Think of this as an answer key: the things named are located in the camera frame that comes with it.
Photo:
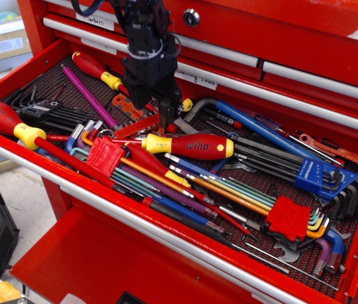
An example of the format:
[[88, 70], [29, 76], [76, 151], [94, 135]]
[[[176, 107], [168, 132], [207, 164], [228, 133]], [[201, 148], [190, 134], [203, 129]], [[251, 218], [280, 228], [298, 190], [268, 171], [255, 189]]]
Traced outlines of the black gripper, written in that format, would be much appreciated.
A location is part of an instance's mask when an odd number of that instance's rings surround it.
[[125, 57], [125, 84], [137, 109], [144, 108], [152, 98], [158, 105], [160, 125], [167, 128], [179, 118], [182, 91], [176, 83], [177, 54], [163, 52], [151, 59], [139, 60]]

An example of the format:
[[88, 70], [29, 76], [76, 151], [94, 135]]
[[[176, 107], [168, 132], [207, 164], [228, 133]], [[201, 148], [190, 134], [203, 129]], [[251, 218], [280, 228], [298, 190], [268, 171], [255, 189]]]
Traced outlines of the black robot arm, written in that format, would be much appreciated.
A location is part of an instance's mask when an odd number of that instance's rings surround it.
[[158, 100], [160, 125], [168, 127], [179, 116], [182, 91], [174, 75], [181, 48], [169, 32], [170, 11], [163, 1], [110, 1], [118, 24], [128, 39], [129, 56], [122, 60], [125, 84], [132, 102], [143, 108]]

